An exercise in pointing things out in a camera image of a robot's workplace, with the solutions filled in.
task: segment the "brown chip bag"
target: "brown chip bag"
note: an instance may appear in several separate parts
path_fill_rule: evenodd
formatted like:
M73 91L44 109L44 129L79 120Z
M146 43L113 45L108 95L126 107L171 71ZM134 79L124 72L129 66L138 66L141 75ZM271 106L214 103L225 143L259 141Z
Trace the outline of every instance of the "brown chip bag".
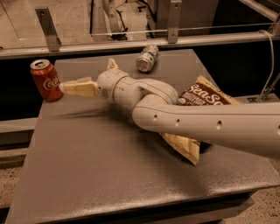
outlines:
M240 104L239 101L220 91L205 77L200 75L195 84L185 90L178 98L178 105L202 106ZM172 134L160 134L163 139L178 153L189 159L194 165L200 160L200 142L194 139L175 136Z

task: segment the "tipped over can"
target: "tipped over can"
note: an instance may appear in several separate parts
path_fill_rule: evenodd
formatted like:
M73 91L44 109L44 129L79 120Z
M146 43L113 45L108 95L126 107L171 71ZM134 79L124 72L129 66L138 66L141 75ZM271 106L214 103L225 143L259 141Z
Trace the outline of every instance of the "tipped over can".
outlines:
M31 75L38 91L48 102L57 101L63 95L60 80L54 66L47 59L37 59L30 64Z
M148 73L155 65L158 59L158 53L157 46L147 45L136 59L137 68L143 73Z

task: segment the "concrete floor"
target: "concrete floor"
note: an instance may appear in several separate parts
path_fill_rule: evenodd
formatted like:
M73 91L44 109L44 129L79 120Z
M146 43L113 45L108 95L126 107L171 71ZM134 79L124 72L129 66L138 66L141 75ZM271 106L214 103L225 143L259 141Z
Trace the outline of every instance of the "concrete floor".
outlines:
M52 13L52 19L63 45L93 43L89 35L88 0L0 0L0 2L4 6L4 9L0 7L0 27L2 27L0 46L3 48L46 46L45 37L34 11L36 6L46 5ZM123 0L116 0L115 5L123 2ZM118 8L122 11L123 21L129 27L129 32L135 32L127 35L129 40L146 39L146 33L139 33L145 31L145 11L139 12L137 6L138 3L129 1ZM27 149L14 150L10 154L7 151L5 154L0 152L0 157L5 158L14 153L24 155ZM270 161L280 173L280 161ZM0 208L10 205L20 172L21 167L1 168L0 165ZM227 224L280 223L279 187L261 190L252 198L255 204L251 208L234 218L226 219L225 222Z

